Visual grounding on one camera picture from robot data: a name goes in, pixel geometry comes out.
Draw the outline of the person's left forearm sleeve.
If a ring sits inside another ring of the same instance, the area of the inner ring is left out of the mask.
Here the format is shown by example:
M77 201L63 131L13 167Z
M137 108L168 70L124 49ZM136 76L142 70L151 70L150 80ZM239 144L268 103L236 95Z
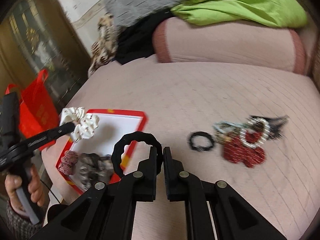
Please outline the person's left forearm sleeve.
M7 201L7 226L15 239L28 240L43 227L43 224L32 224L29 218L16 213Z

